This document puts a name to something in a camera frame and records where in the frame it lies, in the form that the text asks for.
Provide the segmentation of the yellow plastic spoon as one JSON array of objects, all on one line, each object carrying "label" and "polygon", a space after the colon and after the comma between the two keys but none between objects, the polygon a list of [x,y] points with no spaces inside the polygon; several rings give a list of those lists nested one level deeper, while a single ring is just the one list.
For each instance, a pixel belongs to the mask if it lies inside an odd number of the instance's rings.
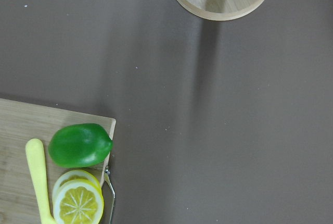
[{"label": "yellow plastic spoon", "polygon": [[25,145],[25,154],[39,208],[41,223],[56,223],[50,212],[46,161],[41,140],[31,139]]}]

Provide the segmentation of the green toy pepper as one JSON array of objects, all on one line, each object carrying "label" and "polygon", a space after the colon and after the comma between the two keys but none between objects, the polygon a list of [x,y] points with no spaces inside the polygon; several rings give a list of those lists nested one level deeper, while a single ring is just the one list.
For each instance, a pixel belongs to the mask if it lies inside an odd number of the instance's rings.
[{"label": "green toy pepper", "polygon": [[58,130],[48,145],[53,162],[64,168],[100,164],[113,148],[106,130],[96,123],[82,123]]}]

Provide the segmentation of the yellow lemon slice toy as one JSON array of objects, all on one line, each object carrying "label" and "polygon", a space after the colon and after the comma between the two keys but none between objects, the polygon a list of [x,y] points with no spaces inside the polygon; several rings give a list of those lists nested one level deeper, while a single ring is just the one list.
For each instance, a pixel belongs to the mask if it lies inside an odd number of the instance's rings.
[{"label": "yellow lemon slice toy", "polygon": [[99,223],[103,212],[101,188],[85,179],[64,183],[53,201],[56,223]]}]

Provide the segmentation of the bamboo cutting board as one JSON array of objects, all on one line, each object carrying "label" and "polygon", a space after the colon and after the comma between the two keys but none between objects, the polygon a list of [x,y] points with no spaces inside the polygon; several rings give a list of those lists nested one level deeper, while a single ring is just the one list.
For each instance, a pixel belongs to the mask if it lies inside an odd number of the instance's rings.
[{"label": "bamboo cutting board", "polygon": [[1,99],[1,223],[40,223],[25,145],[40,139],[45,148],[61,128],[96,123],[113,137],[116,120],[59,108]]}]

